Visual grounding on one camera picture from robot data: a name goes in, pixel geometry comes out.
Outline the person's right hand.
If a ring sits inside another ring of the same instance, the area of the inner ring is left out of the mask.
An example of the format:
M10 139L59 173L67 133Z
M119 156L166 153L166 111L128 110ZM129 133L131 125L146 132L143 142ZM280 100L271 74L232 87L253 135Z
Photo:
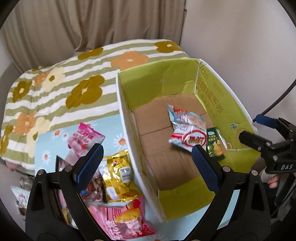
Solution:
M269 188L273 189L278 187L280 183L280 174L269 174L267 179L267 184Z

